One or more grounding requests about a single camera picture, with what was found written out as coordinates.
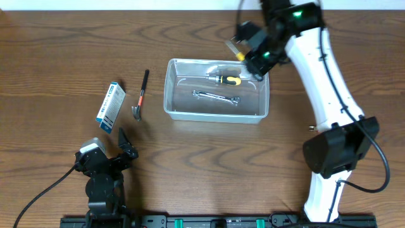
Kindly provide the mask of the slim black yellow screwdriver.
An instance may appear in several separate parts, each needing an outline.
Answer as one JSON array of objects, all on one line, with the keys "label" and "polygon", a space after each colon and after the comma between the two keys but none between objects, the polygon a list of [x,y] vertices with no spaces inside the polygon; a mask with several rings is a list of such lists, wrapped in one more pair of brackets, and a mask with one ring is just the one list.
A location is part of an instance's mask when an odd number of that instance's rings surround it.
[{"label": "slim black yellow screwdriver", "polygon": [[225,44],[231,50],[231,52],[233,52],[233,54],[239,61],[245,60],[245,55],[236,48],[232,41],[225,41]]}]

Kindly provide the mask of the stubby yellow black screwdriver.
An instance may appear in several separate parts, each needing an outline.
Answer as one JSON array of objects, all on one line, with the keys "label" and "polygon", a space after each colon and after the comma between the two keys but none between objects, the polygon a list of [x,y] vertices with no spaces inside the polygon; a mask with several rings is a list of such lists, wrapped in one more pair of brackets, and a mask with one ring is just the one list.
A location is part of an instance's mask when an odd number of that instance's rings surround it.
[{"label": "stubby yellow black screwdriver", "polygon": [[229,86],[239,86],[242,82],[239,77],[232,76],[208,76],[206,78],[216,84],[225,84]]}]

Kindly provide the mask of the silver wrench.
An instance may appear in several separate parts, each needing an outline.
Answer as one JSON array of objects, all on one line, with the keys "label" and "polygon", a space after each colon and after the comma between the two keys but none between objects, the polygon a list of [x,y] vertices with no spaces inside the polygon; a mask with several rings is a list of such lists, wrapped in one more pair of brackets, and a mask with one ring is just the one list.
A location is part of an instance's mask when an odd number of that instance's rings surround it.
[{"label": "silver wrench", "polygon": [[215,100],[231,103],[233,105],[238,105],[240,103],[239,97],[226,97],[226,96],[221,96],[218,94],[213,94],[213,93],[204,92],[204,91],[193,90],[192,95],[195,97],[199,97],[199,98],[215,99]]}]

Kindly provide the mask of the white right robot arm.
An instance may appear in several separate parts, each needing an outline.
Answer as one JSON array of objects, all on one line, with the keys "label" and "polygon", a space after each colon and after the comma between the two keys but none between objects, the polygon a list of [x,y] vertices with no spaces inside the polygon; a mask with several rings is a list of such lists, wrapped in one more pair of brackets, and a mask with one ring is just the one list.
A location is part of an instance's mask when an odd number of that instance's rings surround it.
[{"label": "white right robot arm", "polygon": [[366,227],[370,219],[342,218],[339,201],[358,162],[370,148],[378,147],[378,120],[365,116],[346,86],[320,3],[261,1],[260,5],[263,27],[235,19],[234,39],[249,48],[247,53],[236,51],[235,55],[259,81],[273,67],[292,63],[316,121],[316,135],[302,146],[311,183],[299,225]]}]

